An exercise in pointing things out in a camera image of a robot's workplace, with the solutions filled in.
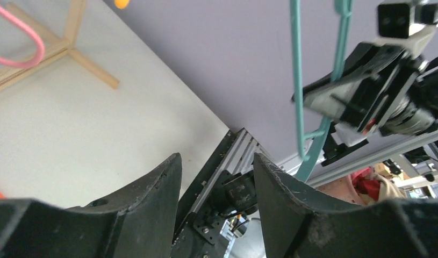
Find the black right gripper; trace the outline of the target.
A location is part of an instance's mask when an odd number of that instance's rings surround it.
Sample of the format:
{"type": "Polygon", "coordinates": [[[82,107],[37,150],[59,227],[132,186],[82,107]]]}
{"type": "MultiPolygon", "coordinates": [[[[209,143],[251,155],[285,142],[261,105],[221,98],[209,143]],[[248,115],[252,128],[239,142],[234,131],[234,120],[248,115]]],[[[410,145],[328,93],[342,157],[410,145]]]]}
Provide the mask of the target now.
{"type": "Polygon", "coordinates": [[[377,128],[392,134],[418,136],[438,129],[438,57],[423,71],[417,58],[396,45],[361,42],[346,58],[342,76],[332,73],[303,87],[303,105],[362,135],[377,128]]]}

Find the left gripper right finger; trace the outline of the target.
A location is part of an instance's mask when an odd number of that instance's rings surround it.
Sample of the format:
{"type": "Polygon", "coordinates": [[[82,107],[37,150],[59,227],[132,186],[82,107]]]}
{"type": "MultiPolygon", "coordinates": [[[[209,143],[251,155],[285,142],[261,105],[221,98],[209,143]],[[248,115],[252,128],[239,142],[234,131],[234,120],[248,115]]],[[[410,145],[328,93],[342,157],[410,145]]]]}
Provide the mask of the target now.
{"type": "Polygon", "coordinates": [[[254,155],[267,257],[438,257],[438,199],[359,206],[331,197],[254,155]]]}

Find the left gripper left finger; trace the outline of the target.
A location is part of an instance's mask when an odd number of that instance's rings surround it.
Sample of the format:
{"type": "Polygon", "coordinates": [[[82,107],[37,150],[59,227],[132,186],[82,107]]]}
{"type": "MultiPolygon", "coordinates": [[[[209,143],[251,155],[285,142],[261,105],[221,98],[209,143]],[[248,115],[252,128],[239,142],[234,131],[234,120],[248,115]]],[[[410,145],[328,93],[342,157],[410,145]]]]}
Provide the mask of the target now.
{"type": "Polygon", "coordinates": [[[0,257],[169,257],[181,178],[175,153],[84,207],[0,199],[0,257]]]}

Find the yellow plastic hanger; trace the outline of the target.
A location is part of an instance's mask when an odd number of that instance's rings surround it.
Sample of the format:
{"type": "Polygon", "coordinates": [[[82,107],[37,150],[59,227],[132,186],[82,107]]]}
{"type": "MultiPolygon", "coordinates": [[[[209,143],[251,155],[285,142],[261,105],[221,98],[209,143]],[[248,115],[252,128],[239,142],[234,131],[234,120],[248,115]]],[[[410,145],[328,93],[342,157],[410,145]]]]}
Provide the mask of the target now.
{"type": "Polygon", "coordinates": [[[114,5],[116,6],[116,8],[122,10],[122,9],[125,9],[129,5],[130,0],[114,0],[113,2],[114,2],[114,5]]]}

